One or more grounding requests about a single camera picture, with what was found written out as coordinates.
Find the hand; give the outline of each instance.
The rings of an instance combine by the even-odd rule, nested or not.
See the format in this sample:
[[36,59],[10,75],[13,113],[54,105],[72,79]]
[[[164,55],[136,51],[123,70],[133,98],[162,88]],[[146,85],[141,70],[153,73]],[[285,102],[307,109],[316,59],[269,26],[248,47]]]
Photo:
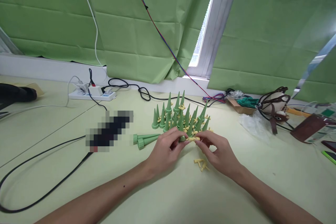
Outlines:
[[178,131],[176,127],[159,136],[152,153],[144,161],[150,177],[167,170],[177,161],[182,149],[189,143],[189,141],[179,143],[181,136],[188,138],[185,132]]
[[[213,167],[234,180],[243,166],[233,153],[229,141],[211,131],[199,132],[195,136],[201,139],[200,141],[195,141],[195,143],[206,155]],[[215,145],[217,150],[211,152],[210,145]]]

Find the forearm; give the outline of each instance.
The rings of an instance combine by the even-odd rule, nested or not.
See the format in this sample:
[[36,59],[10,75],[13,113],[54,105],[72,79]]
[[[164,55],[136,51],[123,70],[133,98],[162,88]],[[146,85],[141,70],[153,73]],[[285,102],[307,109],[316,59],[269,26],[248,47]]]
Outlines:
[[244,188],[276,223],[321,223],[242,167],[234,181]]
[[151,175],[145,170],[145,164],[142,162],[123,175],[56,209],[36,223],[97,223],[122,198],[149,179]]

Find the phone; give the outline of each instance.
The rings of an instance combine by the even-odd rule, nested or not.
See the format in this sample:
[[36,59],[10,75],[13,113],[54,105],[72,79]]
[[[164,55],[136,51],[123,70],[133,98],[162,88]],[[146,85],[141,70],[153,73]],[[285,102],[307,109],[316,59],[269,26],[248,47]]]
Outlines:
[[336,154],[335,153],[322,151],[322,154],[336,165]]
[[329,149],[331,149],[333,152],[336,152],[336,142],[332,141],[322,141],[322,144],[327,146]]

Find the plastic bag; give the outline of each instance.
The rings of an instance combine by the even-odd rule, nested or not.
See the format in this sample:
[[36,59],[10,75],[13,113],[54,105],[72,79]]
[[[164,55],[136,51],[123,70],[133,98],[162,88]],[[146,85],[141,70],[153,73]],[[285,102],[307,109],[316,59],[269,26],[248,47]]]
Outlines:
[[237,100],[237,99],[242,98],[244,95],[245,94],[242,91],[236,90],[236,91],[228,93],[226,98],[232,98],[232,99]]
[[242,114],[239,117],[239,123],[253,136],[266,144],[270,144],[272,136],[270,123],[260,115],[259,111],[255,111],[253,116]]

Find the brown box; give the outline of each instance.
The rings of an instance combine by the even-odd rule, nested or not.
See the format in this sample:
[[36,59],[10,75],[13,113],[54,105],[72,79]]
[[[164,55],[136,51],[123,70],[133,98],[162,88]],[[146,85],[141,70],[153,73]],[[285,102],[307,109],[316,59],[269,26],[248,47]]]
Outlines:
[[238,104],[238,102],[235,99],[228,98],[227,99],[228,103],[231,104],[231,106],[237,111],[239,114],[253,114],[254,111],[257,109],[255,108],[247,108],[247,107],[242,107]]
[[35,89],[37,97],[40,97],[41,95],[44,94],[42,89],[36,83],[10,83],[10,82],[3,82],[3,83],[10,84],[13,86],[18,86],[18,87],[27,87],[27,88]]

